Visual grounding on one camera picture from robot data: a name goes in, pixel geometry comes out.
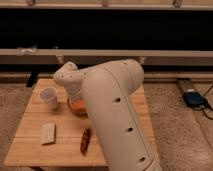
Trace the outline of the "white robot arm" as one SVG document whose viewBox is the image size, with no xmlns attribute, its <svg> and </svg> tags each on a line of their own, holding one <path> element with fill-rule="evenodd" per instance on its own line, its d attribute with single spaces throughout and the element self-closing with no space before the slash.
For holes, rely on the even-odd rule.
<svg viewBox="0 0 213 171">
<path fill-rule="evenodd" d="M 67 62 L 53 79 L 71 101 L 84 102 L 109 171 L 162 171 L 130 100 L 144 80 L 137 61 L 110 61 L 84 69 Z"/>
</svg>

